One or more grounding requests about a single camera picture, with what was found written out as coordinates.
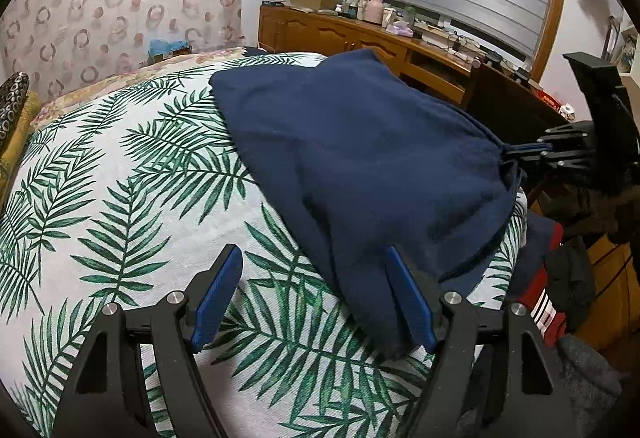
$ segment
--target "palm leaf print bed sheet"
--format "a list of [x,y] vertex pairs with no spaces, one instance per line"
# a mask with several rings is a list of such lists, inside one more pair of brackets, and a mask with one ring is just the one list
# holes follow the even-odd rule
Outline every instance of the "palm leaf print bed sheet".
[[[433,357],[420,348],[381,359],[262,195],[209,94],[214,71],[323,58],[195,66],[98,98],[31,137],[0,218],[0,379],[42,436],[103,304],[154,304],[225,243],[242,249],[244,272],[196,361],[229,436],[402,436]],[[500,307],[525,214],[520,195],[472,303]],[[151,346],[143,365],[157,429],[174,436]]]

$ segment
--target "yellow towel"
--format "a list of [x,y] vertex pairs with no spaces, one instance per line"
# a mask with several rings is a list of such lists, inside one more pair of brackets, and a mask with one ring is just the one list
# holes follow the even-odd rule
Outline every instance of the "yellow towel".
[[29,124],[31,120],[36,118],[40,108],[42,108],[40,98],[38,98],[36,93],[30,91],[27,94],[27,100],[24,102],[24,107],[22,108],[14,131],[4,146],[4,151],[0,153],[0,214],[2,214],[4,210],[4,202],[9,193],[15,166],[27,142],[30,129]]

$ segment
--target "silver screw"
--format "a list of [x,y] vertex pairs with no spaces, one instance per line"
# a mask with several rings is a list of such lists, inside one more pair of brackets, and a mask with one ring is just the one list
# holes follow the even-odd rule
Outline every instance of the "silver screw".
[[184,293],[180,291],[171,292],[167,297],[166,301],[169,304],[180,304],[184,299]]
[[518,317],[522,317],[525,313],[527,313],[527,309],[524,304],[513,303],[511,305],[511,312],[513,312],[513,314],[517,315]]
[[102,308],[102,313],[105,315],[113,315],[118,311],[118,305],[116,303],[109,303]]
[[458,292],[447,292],[444,294],[444,300],[449,304],[460,304],[462,303],[462,295]]

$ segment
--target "wooden desk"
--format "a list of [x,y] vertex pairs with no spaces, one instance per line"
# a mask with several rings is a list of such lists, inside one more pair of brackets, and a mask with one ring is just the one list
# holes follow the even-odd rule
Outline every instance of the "wooden desk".
[[469,83],[470,64],[420,39],[398,37],[363,21],[262,6],[258,42],[271,53],[326,56],[371,48],[407,84],[456,104]]

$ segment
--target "navy blue blanket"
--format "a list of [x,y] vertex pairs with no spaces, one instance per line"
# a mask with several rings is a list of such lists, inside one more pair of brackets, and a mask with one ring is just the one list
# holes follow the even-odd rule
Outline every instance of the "navy blue blanket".
[[520,182],[500,140],[369,50],[220,71],[210,84],[242,161],[324,280],[386,357],[411,350],[381,254],[401,244],[468,294]]

